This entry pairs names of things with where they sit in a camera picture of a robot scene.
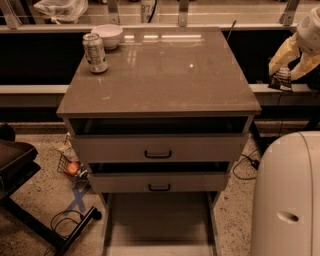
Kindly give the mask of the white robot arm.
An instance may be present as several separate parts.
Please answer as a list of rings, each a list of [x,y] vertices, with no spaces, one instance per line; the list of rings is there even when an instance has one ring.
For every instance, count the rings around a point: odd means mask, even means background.
[[[320,7],[311,9],[269,62],[278,89],[320,64]],[[253,198],[250,256],[320,256],[320,132],[300,131],[264,152]]]

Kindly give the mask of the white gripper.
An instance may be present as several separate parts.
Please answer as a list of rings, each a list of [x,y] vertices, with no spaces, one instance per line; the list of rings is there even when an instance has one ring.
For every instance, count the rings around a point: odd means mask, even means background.
[[[287,38],[271,58],[269,75],[299,58],[299,63],[290,71],[291,80],[295,81],[320,64],[320,7],[309,12],[298,24],[296,33]]]

